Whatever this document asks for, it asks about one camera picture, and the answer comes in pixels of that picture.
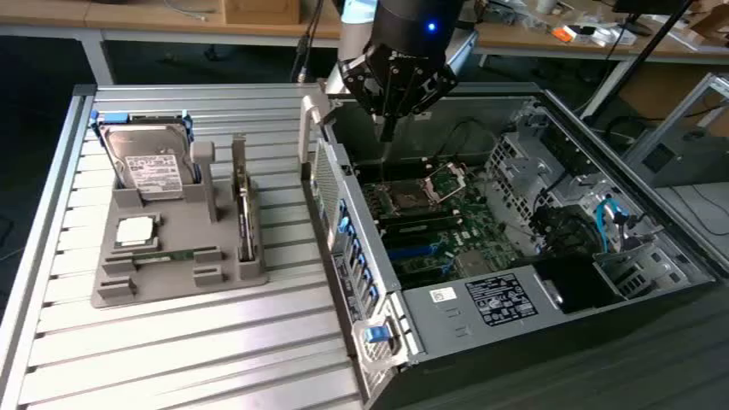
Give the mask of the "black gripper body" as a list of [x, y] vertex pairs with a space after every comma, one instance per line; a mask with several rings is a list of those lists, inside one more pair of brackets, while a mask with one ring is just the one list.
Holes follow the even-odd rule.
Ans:
[[395, 68], [417, 67], [434, 73], [445, 66], [445, 49], [458, 20], [458, 2], [378, 1], [370, 38], [363, 49], [366, 66], [375, 79]]

